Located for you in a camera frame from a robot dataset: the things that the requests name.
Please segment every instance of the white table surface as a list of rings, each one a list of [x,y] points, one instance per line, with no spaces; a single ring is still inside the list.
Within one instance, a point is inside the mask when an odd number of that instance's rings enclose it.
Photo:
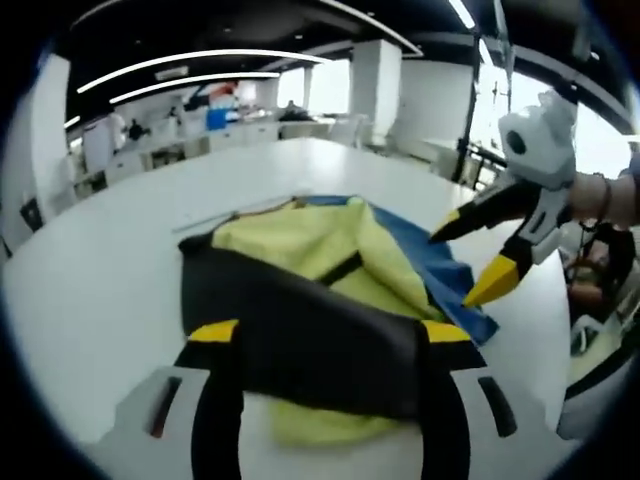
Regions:
[[[134,176],[64,212],[8,262],[4,287],[27,371],[73,439],[97,440],[111,427],[115,405],[158,366],[172,364],[183,346],[176,244],[193,232],[178,236],[175,229],[300,192],[360,194],[427,229],[473,195],[420,162],[294,139],[231,148]],[[452,242],[455,258],[468,262],[477,278],[514,226]],[[501,329],[483,347],[485,358],[498,377],[519,379],[544,403],[547,424],[555,429],[570,363],[559,256],[535,267],[486,311]],[[246,433],[262,428],[261,409],[259,401],[248,403],[241,442],[266,436]],[[373,444],[390,449],[385,455],[402,455],[403,470],[420,471],[417,430]],[[370,445],[362,448],[363,455],[375,456],[366,453]],[[376,473],[378,464],[357,477],[387,478]]]

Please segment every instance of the yellow cloth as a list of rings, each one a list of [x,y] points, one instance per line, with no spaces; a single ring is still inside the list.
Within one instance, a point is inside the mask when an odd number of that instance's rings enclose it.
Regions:
[[[334,291],[389,313],[445,321],[429,305],[422,279],[409,260],[360,198],[350,199],[346,206],[288,205],[241,217],[216,230],[213,246],[312,280],[359,252],[363,268],[336,282]],[[397,425],[384,418],[310,409],[284,400],[272,402],[271,416],[276,440],[290,445],[354,442]]]

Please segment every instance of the linear ceiling light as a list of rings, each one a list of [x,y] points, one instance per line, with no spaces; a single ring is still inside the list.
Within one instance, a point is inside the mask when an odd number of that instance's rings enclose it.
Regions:
[[[462,3],[462,0],[449,0],[449,3],[458,14],[458,17],[460,17],[460,20],[464,23],[465,27],[471,30],[476,26],[476,22],[473,21],[473,17],[469,13],[469,10],[467,10],[467,7],[464,6],[464,3]]]
[[[75,117],[73,117],[71,120],[67,120],[64,123],[64,128],[69,128],[74,126],[76,123],[78,123],[80,121],[80,115],[76,115]]]
[[[386,33],[390,37],[393,37],[396,40],[398,40],[400,43],[402,43],[404,46],[406,46],[407,48],[409,48],[413,52],[415,52],[415,53],[419,54],[420,56],[422,56],[422,52],[420,51],[420,49],[416,45],[411,43],[409,40],[404,38],[402,35],[400,35],[395,30],[391,30],[384,23],[381,23],[378,20],[376,20],[374,18],[371,18],[366,13],[361,12],[360,10],[356,10],[355,8],[349,7],[349,6],[347,6],[347,5],[343,4],[343,3],[336,2],[335,0],[318,0],[318,1],[320,1],[321,3],[324,3],[325,5],[329,5],[331,7],[337,8],[338,10],[342,10],[343,12],[348,13],[349,15],[357,17],[360,20],[362,20],[364,22],[367,22],[369,25],[373,25],[377,29],[382,30],[384,33]]]
[[[78,93],[84,93],[87,90],[100,85],[108,80],[119,77],[126,73],[135,72],[141,68],[152,67],[153,65],[160,65],[161,63],[176,62],[180,60],[188,60],[190,58],[202,58],[202,57],[219,57],[226,55],[255,55],[262,57],[280,57],[290,58],[293,60],[304,60],[307,62],[315,63],[327,63],[331,60],[322,57],[316,57],[314,55],[305,55],[303,53],[281,52],[278,50],[260,50],[255,48],[228,48],[224,50],[202,50],[199,52],[179,53],[177,55],[169,55],[168,57],[154,58],[153,60],[147,60],[146,62],[136,63],[130,65],[115,72],[111,72],[103,77],[96,78],[95,80],[81,86],[77,91]]]
[[[178,80],[171,80],[169,82],[156,83],[155,85],[139,88],[138,90],[125,93],[124,95],[118,95],[117,97],[113,97],[111,100],[109,100],[109,103],[111,104],[120,103],[123,100],[127,100],[128,98],[142,95],[143,93],[153,92],[154,90],[159,90],[161,88],[166,88],[166,87],[172,87],[174,85],[183,85],[185,83],[204,82],[207,80],[224,80],[228,78],[277,78],[279,76],[280,76],[279,73],[270,73],[270,72],[237,72],[237,73],[215,73],[213,75],[200,75],[198,77],[180,78]]]

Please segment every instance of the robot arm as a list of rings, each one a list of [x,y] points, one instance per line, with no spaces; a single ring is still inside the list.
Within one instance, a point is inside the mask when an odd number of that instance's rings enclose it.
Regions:
[[[465,306],[491,302],[515,289],[534,264],[559,246],[559,227],[571,219],[568,200],[576,175],[577,105],[553,90],[539,98],[539,106],[500,119],[507,169],[471,202],[450,213],[448,222],[431,237],[431,242],[453,240],[525,215],[467,295]]]

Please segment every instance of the black ceiling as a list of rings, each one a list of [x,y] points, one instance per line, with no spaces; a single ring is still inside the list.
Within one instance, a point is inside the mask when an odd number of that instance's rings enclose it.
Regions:
[[[497,34],[493,1],[463,0],[480,30]],[[320,0],[120,0],[77,22],[58,36],[56,51],[71,61],[68,116],[82,114],[113,96],[157,83],[154,73],[188,65],[189,76],[255,71],[269,57],[213,57],[163,64],[123,75],[78,95],[76,89],[102,75],[171,54],[220,48],[302,52],[332,42],[388,38],[367,22]],[[411,39],[423,32],[466,32],[447,0],[342,0]],[[509,36],[572,65],[579,0],[502,0]],[[86,10],[99,5],[89,2]],[[620,79],[592,35],[600,61],[580,69],[622,100]],[[401,44],[403,50],[410,50]],[[337,55],[348,55],[348,51]]]

